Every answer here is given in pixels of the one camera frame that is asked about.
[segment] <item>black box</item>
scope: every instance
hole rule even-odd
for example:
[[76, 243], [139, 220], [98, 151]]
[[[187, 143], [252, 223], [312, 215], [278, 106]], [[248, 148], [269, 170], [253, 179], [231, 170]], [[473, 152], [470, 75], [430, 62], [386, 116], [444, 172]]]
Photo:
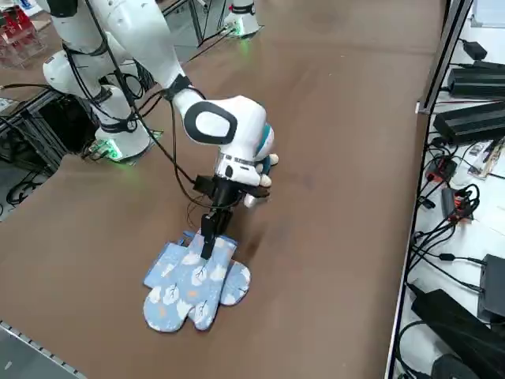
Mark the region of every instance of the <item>black box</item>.
[[505, 103], [440, 112], [433, 125], [450, 144], [501, 138], [505, 136]]
[[505, 317], [505, 259], [486, 255], [487, 263], [481, 270], [481, 288], [477, 314], [480, 318], [492, 320]]
[[447, 84], [453, 97], [505, 99], [503, 69], [452, 69]]

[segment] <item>white robot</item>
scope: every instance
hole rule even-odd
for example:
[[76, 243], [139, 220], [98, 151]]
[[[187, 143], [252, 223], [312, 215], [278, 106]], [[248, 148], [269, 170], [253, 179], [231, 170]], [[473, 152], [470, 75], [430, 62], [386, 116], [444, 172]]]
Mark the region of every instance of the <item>white robot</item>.
[[[224, 232], [230, 221], [230, 205], [236, 204], [243, 193], [247, 193], [245, 203], [248, 206], [267, 196], [266, 188], [271, 180], [256, 171], [256, 164], [269, 155], [274, 141], [273, 130], [266, 123], [265, 109], [244, 96], [203, 99], [179, 64], [170, 30], [155, 0], [37, 2], [51, 14], [65, 46], [44, 63], [44, 76], [57, 90], [90, 100], [102, 124], [96, 133], [97, 139], [113, 141], [123, 158], [138, 155], [150, 142], [145, 128], [130, 117], [132, 110], [122, 90], [99, 83], [99, 78], [114, 70], [114, 64], [89, 6], [107, 31], [109, 47], [116, 60], [123, 62], [134, 58], [138, 61], [166, 89], [165, 97], [180, 112], [186, 134], [196, 143], [219, 146], [214, 176], [198, 177], [194, 186], [213, 200], [211, 211], [202, 217], [201, 224], [205, 237], [202, 257], [210, 257], [215, 237]], [[238, 6], [239, 12], [243, 12], [241, 7]], [[232, 10], [227, 23], [243, 20], [247, 26], [245, 32], [251, 34], [257, 22], [252, 14], [253, 4], [249, 8], [250, 13], [240, 13], [241, 16], [233, 20], [236, 14]], [[277, 156], [270, 158], [272, 164], [277, 163]]]
[[250, 36], [260, 30], [256, 20], [256, 8], [251, 0], [234, 0], [230, 13], [224, 19], [227, 28], [235, 29], [235, 36]]

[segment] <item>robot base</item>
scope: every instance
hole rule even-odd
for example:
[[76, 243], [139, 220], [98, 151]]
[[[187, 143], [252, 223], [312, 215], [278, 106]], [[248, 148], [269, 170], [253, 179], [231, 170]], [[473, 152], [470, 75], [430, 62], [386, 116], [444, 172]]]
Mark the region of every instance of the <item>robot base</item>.
[[108, 133], [99, 128], [96, 130], [95, 138], [107, 144], [110, 149], [108, 157], [114, 162], [140, 155], [151, 142], [148, 132], [140, 122], [133, 133]]
[[230, 13], [226, 16], [224, 24], [228, 30], [235, 28], [235, 32], [230, 33], [232, 37], [248, 37], [258, 32], [261, 27], [258, 25], [256, 14], [236, 14]]

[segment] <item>green led light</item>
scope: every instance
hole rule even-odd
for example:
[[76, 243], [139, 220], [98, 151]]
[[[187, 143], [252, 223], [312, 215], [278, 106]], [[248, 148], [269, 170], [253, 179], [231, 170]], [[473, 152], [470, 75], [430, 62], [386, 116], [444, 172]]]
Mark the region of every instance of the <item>green led light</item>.
[[121, 150], [119, 150], [114, 140], [112, 139], [107, 140], [107, 146], [109, 147], [109, 158], [114, 160], [120, 160], [123, 157]]

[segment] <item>blue oven mitt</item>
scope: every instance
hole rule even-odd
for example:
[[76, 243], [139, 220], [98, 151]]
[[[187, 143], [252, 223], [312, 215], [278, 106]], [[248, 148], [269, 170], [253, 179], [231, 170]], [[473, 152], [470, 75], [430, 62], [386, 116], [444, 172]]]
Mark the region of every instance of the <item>blue oven mitt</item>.
[[205, 330], [214, 320], [219, 301], [233, 305], [247, 292], [249, 270], [236, 262], [229, 268], [236, 244], [218, 237], [208, 261], [200, 256], [203, 245], [204, 238], [196, 234], [187, 248], [178, 246], [170, 261], [161, 263], [157, 283], [148, 280], [155, 286], [144, 302], [144, 317], [154, 330], [176, 332], [187, 316], [197, 329]]
[[[149, 288], [158, 287], [163, 278], [170, 274], [175, 265], [188, 253], [188, 248], [175, 243], [167, 243], [158, 259], [144, 279], [144, 285]], [[250, 271], [242, 263], [233, 259], [228, 266], [221, 292], [221, 305], [234, 306], [238, 304], [249, 290]]]

